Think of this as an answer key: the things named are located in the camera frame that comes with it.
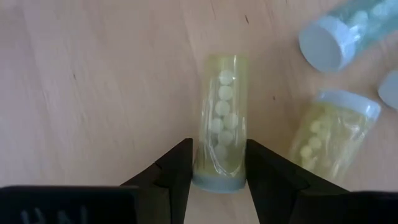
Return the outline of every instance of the tube cap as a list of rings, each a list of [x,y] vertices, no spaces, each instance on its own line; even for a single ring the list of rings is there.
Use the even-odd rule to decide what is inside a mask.
[[[354,35],[333,16],[325,16],[301,31],[298,41],[305,59],[324,73],[340,71],[355,56]]]
[[[351,109],[375,121],[381,112],[380,105],[375,101],[345,90],[321,91],[317,97],[317,101],[329,102],[342,108]]]
[[[398,110],[398,71],[391,71],[379,87],[380,98]]]
[[[212,177],[208,175],[194,174],[192,183],[202,190],[219,194],[235,193],[244,188],[244,177]]]

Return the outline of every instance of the small white ball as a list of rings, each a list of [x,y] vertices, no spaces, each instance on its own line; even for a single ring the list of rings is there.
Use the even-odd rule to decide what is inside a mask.
[[[226,101],[220,100],[216,103],[216,113],[220,116],[227,115],[230,109],[231,107]]]
[[[209,129],[212,133],[218,134],[224,129],[224,122],[219,118],[212,119],[209,123]]]
[[[350,19],[353,26],[362,25],[368,22],[369,16],[365,11],[356,12]]]
[[[218,144],[229,146],[234,139],[234,135],[230,131],[222,131],[218,135]]]
[[[230,113],[229,115],[225,116],[224,119],[224,126],[228,129],[235,129],[239,123],[238,116],[235,113]]]
[[[315,168],[315,159],[303,159],[302,167],[308,171],[313,171]]]
[[[220,86],[220,89],[218,89],[218,96],[222,100],[230,100],[232,99],[234,95],[234,91],[230,86]]]
[[[322,147],[322,141],[318,137],[313,136],[308,140],[308,145],[312,149],[320,149]]]
[[[326,128],[321,128],[319,132],[317,133],[318,138],[321,140],[326,140],[329,137],[329,130]]]
[[[327,115],[323,115],[322,117],[320,117],[319,121],[321,122],[322,127],[325,127],[325,128],[329,128],[332,124],[331,118]]]
[[[220,83],[223,85],[229,85],[233,82],[233,80],[235,79],[235,75],[234,73],[232,73],[229,70],[222,70],[220,72],[220,75],[218,77],[218,79],[220,80]]]
[[[322,166],[323,167],[331,167],[332,163],[329,159],[323,159],[322,160]]]
[[[218,144],[214,148],[214,153],[215,153],[217,159],[224,160],[226,158],[226,155],[227,155],[226,147],[221,145],[221,144]]]
[[[309,158],[312,155],[312,148],[310,146],[304,146],[300,149],[300,155],[303,158]]]
[[[321,130],[321,122],[320,121],[312,121],[310,130],[312,133],[317,133],[319,130]]]
[[[384,19],[388,16],[389,8],[386,3],[379,3],[375,5],[371,10],[371,15],[378,17],[379,19]]]

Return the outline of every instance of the lid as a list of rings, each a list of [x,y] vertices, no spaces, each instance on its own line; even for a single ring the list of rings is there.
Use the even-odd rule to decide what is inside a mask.
[[[345,90],[321,91],[316,101],[329,102],[336,106],[348,108],[373,120],[377,120],[381,112],[380,105],[375,101]]]
[[[379,87],[380,98],[398,110],[398,71],[391,71]]]
[[[301,31],[298,41],[305,59],[317,70],[338,72],[355,55],[354,35],[333,16],[325,16]]]
[[[235,193],[244,188],[244,177],[215,177],[203,174],[193,174],[192,183],[202,190],[219,194]]]

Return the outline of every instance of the wooden surface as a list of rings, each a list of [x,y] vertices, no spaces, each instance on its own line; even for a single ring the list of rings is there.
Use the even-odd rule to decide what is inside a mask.
[[[0,0],[0,185],[118,185],[197,135],[210,53],[251,61],[248,136],[286,155],[320,88],[372,99],[398,65],[398,35],[337,76],[297,34],[338,0]],[[383,112],[346,176],[398,190],[398,114]],[[191,188],[186,223],[258,223],[249,190]]]

